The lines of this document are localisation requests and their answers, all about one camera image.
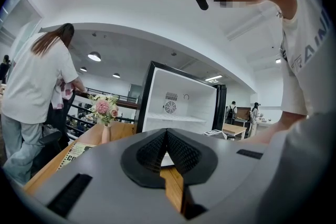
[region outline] long brown hair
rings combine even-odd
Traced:
[[[75,29],[72,24],[63,24],[55,31],[48,32],[39,37],[32,46],[32,53],[43,56],[57,42],[59,38],[68,48],[74,32]]]

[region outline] backpack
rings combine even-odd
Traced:
[[[235,109],[235,108],[236,108],[236,107],[231,108],[231,106],[230,106],[230,110],[229,110],[229,113],[228,113],[228,115],[227,115],[227,119],[233,119],[233,118],[234,118],[234,114],[235,114],[234,109]]]

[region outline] wooden table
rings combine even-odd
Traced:
[[[241,134],[241,140],[243,140],[245,138],[246,127],[224,123],[223,132],[234,136]]]
[[[101,144],[101,134],[103,126],[96,124],[91,129],[83,133],[76,141],[85,144],[99,145]],[[134,124],[122,123],[118,121],[112,122],[111,136],[112,140],[118,140],[134,134]],[[45,167],[43,167],[25,186],[24,190],[33,195],[35,191],[51,177],[57,170],[59,164],[68,153],[74,142],[67,146],[55,158],[53,158]],[[175,168],[164,168],[161,170],[160,176],[166,180],[166,195],[173,206],[180,212],[183,193],[183,178]]]

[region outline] refrigerator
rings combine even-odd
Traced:
[[[135,114],[136,133],[179,128],[196,134],[222,130],[226,87],[152,61]],[[168,153],[161,166],[174,165]]]

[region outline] fan vent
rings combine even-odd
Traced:
[[[169,101],[164,106],[164,109],[169,114],[174,113],[175,110],[176,110],[176,104],[174,102],[172,102],[172,101]]]
[[[177,101],[177,94],[176,93],[172,93],[172,92],[167,92],[166,93],[166,99],[167,100]]]

